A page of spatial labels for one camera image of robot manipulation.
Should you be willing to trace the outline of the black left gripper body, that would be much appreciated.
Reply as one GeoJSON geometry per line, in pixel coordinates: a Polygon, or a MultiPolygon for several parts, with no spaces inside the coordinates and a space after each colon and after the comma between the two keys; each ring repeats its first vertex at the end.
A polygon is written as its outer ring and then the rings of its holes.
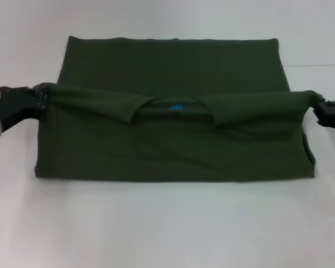
{"type": "Polygon", "coordinates": [[[29,87],[0,87],[2,132],[26,119],[39,120],[45,111],[45,92],[29,87]]]}

